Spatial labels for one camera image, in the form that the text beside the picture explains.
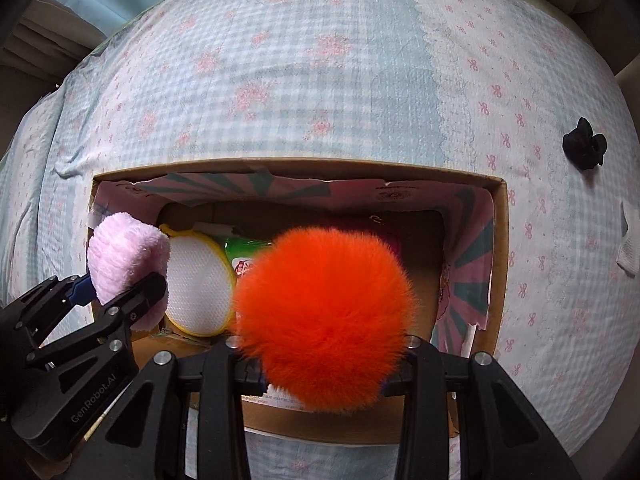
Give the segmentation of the pink fluffy scrunchie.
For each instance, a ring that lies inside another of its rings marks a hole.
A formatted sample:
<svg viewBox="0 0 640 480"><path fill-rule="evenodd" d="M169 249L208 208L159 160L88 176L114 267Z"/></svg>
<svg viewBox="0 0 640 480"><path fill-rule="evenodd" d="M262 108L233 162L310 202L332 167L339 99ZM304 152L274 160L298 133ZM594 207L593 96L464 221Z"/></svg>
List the pink fluffy scrunchie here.
<svg viewBox="0 0 640 480"><path fill-rule="evenodd" d="M156 272L167 275L169 237L156 226L126 212L105 218L93 231L87 250L87 266L102 307Z"/></svg>

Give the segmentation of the round yellow-rimmed mesh pad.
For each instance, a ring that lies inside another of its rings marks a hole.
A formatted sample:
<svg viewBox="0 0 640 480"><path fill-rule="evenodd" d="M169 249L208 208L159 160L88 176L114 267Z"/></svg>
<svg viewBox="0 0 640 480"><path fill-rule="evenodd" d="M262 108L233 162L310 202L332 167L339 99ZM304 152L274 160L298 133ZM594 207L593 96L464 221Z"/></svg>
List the round yellow-rimmed mesh pad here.
<svg viewBox="0 0 640 480"><path fill-rule="evenodd" d="M166 318L180 332L196 338L222 333L232 318L236 277L222 248L205 234L160 230L169 238Z"/></svg>

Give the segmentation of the cardboard box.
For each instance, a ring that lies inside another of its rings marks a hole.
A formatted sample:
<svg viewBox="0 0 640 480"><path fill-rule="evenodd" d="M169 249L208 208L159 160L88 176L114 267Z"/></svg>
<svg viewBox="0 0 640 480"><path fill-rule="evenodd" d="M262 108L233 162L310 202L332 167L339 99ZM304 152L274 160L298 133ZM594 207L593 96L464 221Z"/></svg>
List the cardboard box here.
<svg viewBox="0 0 640 480"><path fill-rule="evenodd" d="M215 159L93 179L92 226L125 211L176 231L228 224L269 240L325 216L375 214L401 237L419 301L412 332L443 352L493 352L506 294L506 184L470 172L318 158Z"/></svg>

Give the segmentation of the orange fluffy pompom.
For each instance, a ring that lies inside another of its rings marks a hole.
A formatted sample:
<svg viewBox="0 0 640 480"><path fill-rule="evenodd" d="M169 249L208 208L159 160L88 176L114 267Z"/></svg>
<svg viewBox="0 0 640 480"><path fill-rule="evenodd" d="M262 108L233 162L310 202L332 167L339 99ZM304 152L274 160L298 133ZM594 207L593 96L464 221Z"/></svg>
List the orange fluffy pompom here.
<svg viewBox="0 0 640 480"><path fill-rule="evenodd" d="M390 245L331 228L278 236L240 278L232 304L244 356L304 408L329 413L375 404L416 315Z"/></svg>

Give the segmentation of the white cloth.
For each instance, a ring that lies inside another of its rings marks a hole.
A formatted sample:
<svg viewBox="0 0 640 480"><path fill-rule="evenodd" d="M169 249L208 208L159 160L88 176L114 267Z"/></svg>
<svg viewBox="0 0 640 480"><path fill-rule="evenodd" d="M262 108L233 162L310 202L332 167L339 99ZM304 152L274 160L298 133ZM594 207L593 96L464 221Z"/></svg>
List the white cloth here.
<svg viewBox="0 0 640 480"><path fill-rule="evenodd" d="M617 249L616 263L630 276L639 274L639 211L628 202L620 201L623 235Z"/></svg>

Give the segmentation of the black sock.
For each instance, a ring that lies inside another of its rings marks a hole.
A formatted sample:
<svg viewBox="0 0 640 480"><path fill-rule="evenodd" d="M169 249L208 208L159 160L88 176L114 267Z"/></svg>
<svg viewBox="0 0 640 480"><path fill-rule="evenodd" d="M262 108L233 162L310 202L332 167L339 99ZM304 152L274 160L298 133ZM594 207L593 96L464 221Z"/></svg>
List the black sock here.
<svg viewBox="0 0 640 480"><path fill-rule="evenodd" d="M562 149L568 160L580 171L593 170L603 165L608 141L601 133L594 133L585 117L578 119L577 126L564 134Z"/></svg>

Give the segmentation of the pink leather pouch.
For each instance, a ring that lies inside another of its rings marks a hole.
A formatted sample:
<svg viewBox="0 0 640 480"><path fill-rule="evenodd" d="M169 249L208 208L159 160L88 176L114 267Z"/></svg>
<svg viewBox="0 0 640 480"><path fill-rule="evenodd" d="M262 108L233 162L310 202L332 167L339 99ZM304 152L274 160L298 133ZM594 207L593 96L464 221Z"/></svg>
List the pink leather pouch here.
<svg viewBox="0 0 640 480"><path fill-rule="evenodd" d="M375 214L345 214L344 216L325 216L320 221L324 228L338 229L344 232L361 232L378 237L397 257L401 257L401 237L396 230Z"/></svg>

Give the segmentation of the brown left curtain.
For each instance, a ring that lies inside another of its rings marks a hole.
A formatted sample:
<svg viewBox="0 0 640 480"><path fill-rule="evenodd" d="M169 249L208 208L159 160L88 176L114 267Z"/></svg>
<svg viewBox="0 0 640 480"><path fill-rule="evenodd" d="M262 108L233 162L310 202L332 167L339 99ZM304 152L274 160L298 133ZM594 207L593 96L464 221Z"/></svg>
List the brown left curtain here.
<svg viewBox="0 0 640 480"><path fill-rule="evenodd" d="M32 0L1 48L1 67L59 84L105 39L68 6Z"/></svg>

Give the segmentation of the checkered floral bedsheet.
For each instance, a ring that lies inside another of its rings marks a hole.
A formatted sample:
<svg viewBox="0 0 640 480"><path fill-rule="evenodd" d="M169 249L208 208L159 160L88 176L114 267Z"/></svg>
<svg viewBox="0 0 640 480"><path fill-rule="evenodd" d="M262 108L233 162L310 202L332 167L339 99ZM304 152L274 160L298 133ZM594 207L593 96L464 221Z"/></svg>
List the checkered floral bedsheet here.
<svg viewBox="0 0 640 480"><path fill-rule="evenodd" d="M580 171L564 134L608 141ZM1 162L1 298L85 265L93 178L245 157L402 162L508 186L500 364L568 452L639 341L617 265L639 142L589 44L524 0L164 0L23 118Z"/></svg>

